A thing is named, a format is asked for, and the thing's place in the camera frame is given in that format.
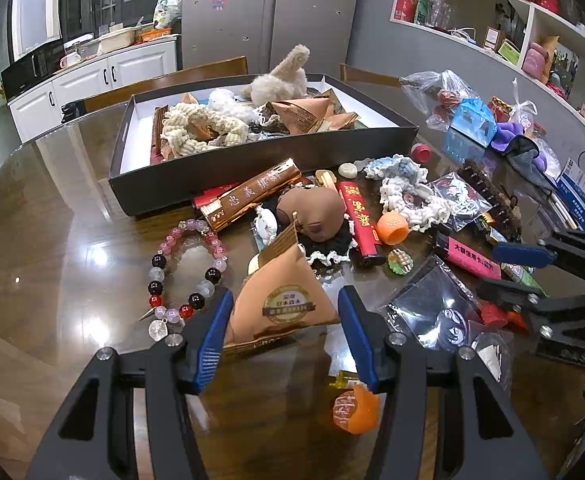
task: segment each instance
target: blue gripper pad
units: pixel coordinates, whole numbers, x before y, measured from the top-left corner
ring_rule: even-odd
[[[375,394],[386,391],[396,371],[385,354],[384,339],[390,327],[379,314],[366,310],[352,285],[339,291],[337,309],[359,379]]]
[[[515,243],[498,243],[493,247],[490,256],[493,260],[504,264],[522,265],[541,269],[552,265],[555,255],[544,247]]]
[[[226,335],[226,327],[233,306],[232,292],[227,290],[221,298],[208,330],[199,345],[196,356],[196,372],[192,378],[192,386],[197,393],[201,393],[212,382],[217,371],[223,348],[223,338]]]

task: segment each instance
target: glossy wooden table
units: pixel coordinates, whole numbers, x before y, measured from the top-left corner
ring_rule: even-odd
[[[0,463],[15,479],[25,475],[51,418],[99,347],[124,352],[152,343],[148,321],[137,322],[148,308],[150,259],[169,229],[192,215],[184,207],[133,219],[119,208],[108,168],[123,111],[124,105],[106,108],[28,142],[0,170]],[[543,235],[540,206],[527,197],[534,190],[509,166],[476,153],[463,137],[424,132],[421,139],[433,147],[429,180],[454,169],[455,158],[483,156],[493,181],[522,195],[525,238]],[[249,229],[242,220],[221,233],[229,252],[224,280],[235,293],[256,253]],[[462,238],[488,250],[469,234]],[[430,242],[412,234],[404,247],[419,262]],[[202,246],[186,252],[168,287],[175,301],[188,297],[211,262]],[[469,276],[457,274],[473,286]],[[585,288],[556,269],[535,276],[551,296]],[[331,298],[354,283],[373,308],[403,279],[384,267],[353,272],[344,265],[325,283]],[[585,373],[526,350],[525,340],[515,341],[512,402],[546,467],[556,472],[585,416]],[[210,478],[363,478],[376,434],[352,436],[333,425],[338,391],[328,386],[328,375],[339,368],[354,370],[340,326],[225,356],[211,386],[188,400]],[[429,392],[428,407],[423,479],[433,471],[436,391]],[[136,393],[136,440],[140,477],[150,479],[143,391]]]

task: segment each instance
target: refrigerator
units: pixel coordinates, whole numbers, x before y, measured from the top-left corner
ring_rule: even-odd
[[[298,43],[311,50],[307,72],[339,76],[357,0],[182,0],[183,66],[248,58],[269,72]]]

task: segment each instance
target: orange toy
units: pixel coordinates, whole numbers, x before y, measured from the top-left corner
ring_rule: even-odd
[[[365,433],[377,425],[379,397],[365,386],[355,384],[352,390],[335,399],[333,422],[352,434]]]
[[[409,223],[399,213],[388,211],[377,222],[377,234],[386,245],[397,245],[409,235]]]

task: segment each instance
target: black bead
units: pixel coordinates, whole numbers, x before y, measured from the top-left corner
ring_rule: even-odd
[[[203,294],[193,292],[188,298],[188,303],[190,303],[190,306],[195,310],[201,310],[206,303],[206,299]]]
[[[163,291],[164,286],[161,285],[161,282],[158,282],[157,280],[153,280],[148,284],[148,292],[153,296],[159,296]]]
[[[221,280],[221,272],[219,271],[219,269],[211,267],[210,269],[206,270],[204,278],[206,278],[206,280],[208,280],[209,282],[212,282],[213,285],[217,285],[217,283],[219,283],[219,280]]]
[[[166,268],[166,257],[163,254],[155,254],[152,257],[152,266],[160,269]]]

